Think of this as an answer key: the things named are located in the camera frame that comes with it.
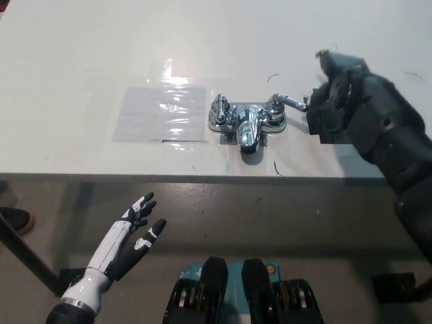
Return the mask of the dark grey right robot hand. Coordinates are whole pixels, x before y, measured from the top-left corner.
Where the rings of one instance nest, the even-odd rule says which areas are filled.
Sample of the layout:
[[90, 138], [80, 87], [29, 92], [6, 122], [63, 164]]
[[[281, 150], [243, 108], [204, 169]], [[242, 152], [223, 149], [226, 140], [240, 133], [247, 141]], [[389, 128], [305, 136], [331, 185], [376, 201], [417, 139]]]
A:
[[391, 139], [413, 155], [431, 153], [423, 118], [393, 82], [374, 74], [360, 57], [330, 50], [316, 57], [327, 81], [314, 91], [310, 106], [330, 103], [364, 160], [372, 162], [377, 149]]

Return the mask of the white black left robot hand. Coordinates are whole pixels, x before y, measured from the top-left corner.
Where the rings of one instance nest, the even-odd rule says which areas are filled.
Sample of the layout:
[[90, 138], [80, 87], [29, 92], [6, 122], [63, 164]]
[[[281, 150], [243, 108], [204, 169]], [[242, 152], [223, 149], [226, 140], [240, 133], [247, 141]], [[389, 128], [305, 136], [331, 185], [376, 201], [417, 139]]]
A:
[[152, 248], [167, 221], [159, 219], [131, 247], [127, 242], [140, 227], [147, 224], [157, 202], [154, 193], [141, 196], [113, 223], [87, 264], [84, 275], [71, 283], [61, 302], [96, 316], [101, 310], [102, 295], [114, 281], [119, 281]]

